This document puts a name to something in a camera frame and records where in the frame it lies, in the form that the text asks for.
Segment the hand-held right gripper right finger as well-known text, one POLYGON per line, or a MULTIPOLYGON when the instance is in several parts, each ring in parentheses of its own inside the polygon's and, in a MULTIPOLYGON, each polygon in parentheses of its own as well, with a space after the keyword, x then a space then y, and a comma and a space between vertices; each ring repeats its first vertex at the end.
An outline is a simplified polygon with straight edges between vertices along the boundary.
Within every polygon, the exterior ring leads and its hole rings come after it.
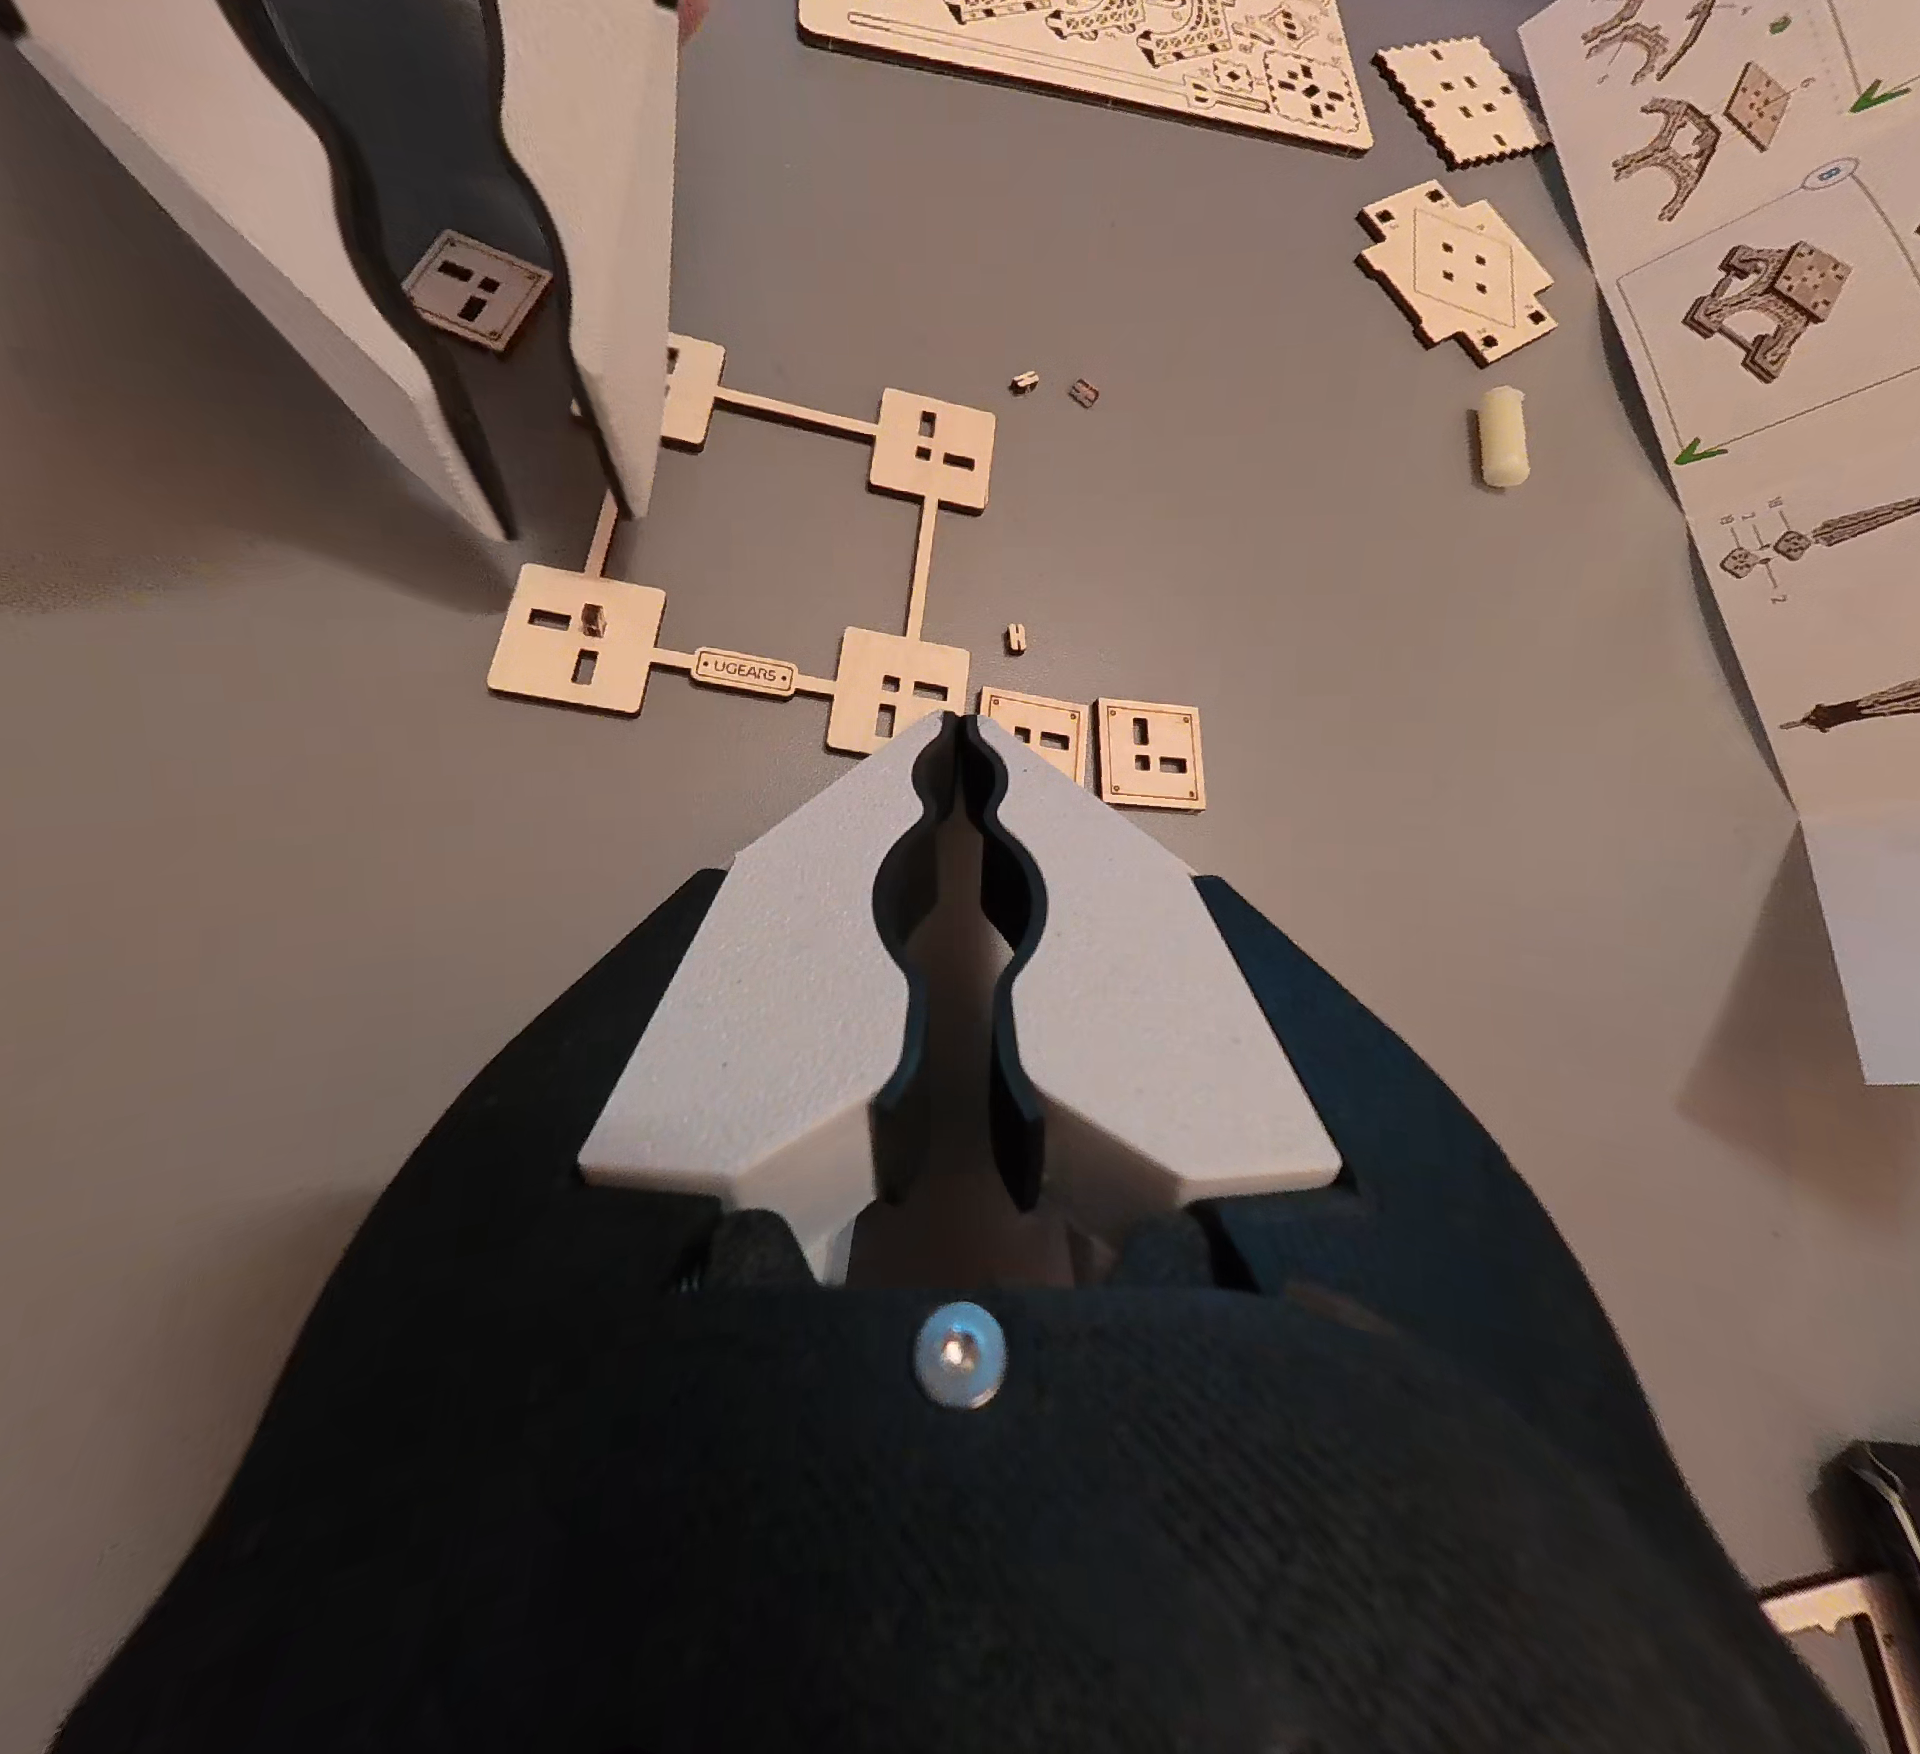
POLYGON ((989 1008, 989 1140, 1099 1282, 1143 1220, 1329 1188, 1341 1156, 1192 868, 987 715, 963 721, 989 1008))

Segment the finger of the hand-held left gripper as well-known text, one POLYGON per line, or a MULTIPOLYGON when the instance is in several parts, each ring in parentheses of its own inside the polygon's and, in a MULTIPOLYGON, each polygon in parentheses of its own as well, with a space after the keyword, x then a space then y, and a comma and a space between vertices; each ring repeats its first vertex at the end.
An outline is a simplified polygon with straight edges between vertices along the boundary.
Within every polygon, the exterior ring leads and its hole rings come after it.
POLYGON ((365 429, 514 533, 458 372, 381 240, 371 169, 263 0, 4 0, 21 55, 365 429))
POLYGON ((496 133, 563 279, 574 397, 621 507, 662 436, 680 0, 481 0, 496 133))

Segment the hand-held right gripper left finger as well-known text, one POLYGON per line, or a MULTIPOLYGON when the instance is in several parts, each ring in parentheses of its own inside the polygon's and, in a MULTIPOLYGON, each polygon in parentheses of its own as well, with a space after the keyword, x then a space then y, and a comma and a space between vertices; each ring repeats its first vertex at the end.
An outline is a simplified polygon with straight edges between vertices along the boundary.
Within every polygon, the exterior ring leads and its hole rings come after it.
POLYGON ((597 1185, 769 1211, 842 1283, 860 1214, 928 1141, 929 981, 954 711, 923 718, 742 848, 579 1151, 597 1185))

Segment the plain small wooden tile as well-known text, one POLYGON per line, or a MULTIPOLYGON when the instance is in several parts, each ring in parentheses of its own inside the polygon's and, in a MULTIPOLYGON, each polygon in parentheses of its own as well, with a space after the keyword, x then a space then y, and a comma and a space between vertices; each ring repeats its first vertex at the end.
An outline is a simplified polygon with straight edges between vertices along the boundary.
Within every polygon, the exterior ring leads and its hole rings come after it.
POLYGON ((462 229, 435 234, 402 289, 434 330, 503 356, 553 282, 553 272, 462 229))

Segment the engraved small wooden tile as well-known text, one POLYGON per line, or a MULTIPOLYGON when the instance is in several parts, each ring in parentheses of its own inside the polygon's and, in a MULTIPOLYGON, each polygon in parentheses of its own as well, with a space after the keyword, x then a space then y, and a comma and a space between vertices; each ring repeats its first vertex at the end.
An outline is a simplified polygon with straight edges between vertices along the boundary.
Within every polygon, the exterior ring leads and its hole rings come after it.
POLYGON ((1206 771, 1199 711, 1099 696, 1097 795, 1117 808, 1204 812, 1206 771))
POLYGON ((1092 729, 1088 704, 982 686, 975 696, 975 715, 1014 734, 1030 751, 1059 767, 1071 783, 1085 783, 1092 729))

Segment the wooden frame with four squares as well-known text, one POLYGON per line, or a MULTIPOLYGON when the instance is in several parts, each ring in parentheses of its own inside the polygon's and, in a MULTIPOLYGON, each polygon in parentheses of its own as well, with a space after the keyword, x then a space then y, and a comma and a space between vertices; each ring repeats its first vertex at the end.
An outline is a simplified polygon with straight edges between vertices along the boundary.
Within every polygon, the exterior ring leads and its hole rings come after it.
POLYGON ((926 715, 963 714, 971 659, 963 648, 926 637, 926 607, 939 517, 978 516, 989 503, 995 413, 894 385, 879 393, 873 420, 830 413, 732 387, 722 343, 670 334, 662 444, 702 448, 720 407, 861 441, 870 448, 868 490, 917 505, 901 630, 846 628, 831 675, 714 644, 670 649, 660 642, 664 589, 607 573, 621 513, 606 495, 584 565, 519 565, 488 667, 491 696, 636 718, 652 678, 674 671, 692 686, 761 702, 821 699, 824 744, 842 755, 870 755, 926 715), (587 602, 606 610, 602 639, 582 634, 587 602))

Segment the jagged square wooden plate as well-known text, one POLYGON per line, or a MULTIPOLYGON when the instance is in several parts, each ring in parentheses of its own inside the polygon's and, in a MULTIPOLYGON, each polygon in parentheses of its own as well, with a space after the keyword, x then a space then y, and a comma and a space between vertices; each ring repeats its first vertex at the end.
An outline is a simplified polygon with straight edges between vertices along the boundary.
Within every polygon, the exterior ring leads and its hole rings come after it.
POLYGON ((1382 45, 1372 63, 1449 169, 1532 155, 1551 146, 1522 83, 1483 38, 1382 45))

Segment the cross-shaped wooden plate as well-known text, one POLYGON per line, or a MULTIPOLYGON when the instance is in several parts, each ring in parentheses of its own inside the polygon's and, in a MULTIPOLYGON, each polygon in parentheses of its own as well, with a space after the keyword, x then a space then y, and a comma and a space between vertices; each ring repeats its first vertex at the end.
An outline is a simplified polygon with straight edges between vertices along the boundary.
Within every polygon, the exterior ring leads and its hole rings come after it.
POLYGON ((1357 212, 1372 244, 1356 263, 1375 278, 1427 348, 1458 341, 1482 367, 1545 337, 1551 276, 1490 202, 1461 204, 1420 181, 1357 212))

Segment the dark object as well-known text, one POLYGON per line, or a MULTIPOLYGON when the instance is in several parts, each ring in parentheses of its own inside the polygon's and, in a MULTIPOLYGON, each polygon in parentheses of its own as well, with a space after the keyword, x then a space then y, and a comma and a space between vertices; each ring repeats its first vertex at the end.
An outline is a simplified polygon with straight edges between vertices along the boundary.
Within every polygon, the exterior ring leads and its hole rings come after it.
POLYGON ((1865 1546, 1917 1613, 1917 1444, 1856 1439, 1840 1455, 1865 1546))

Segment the folded paper instruction sheet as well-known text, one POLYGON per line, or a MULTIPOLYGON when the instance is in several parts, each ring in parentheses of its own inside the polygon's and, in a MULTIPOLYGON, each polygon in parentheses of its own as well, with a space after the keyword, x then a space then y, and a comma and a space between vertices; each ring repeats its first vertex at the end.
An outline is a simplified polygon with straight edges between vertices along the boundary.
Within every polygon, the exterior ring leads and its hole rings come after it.
POLYGON ((1917 0, 1557 0, 1520 40, 1860 1070, 1911 1085, 1917 0))

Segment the pale wooden parts sheet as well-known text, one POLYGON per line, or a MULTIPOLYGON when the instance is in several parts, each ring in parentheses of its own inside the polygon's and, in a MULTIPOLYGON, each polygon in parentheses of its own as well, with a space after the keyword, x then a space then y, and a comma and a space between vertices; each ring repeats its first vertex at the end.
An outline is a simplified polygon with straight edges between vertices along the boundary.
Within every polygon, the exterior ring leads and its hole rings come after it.
POLYGON ((1850 1627, 1865 1664, 1884 1673, 1904 1652, 1899 1582, 1885 1570, 1821 1574, 1765 1590, 1760 1610, 1783 1638, 1836 1638, 1850 1627))

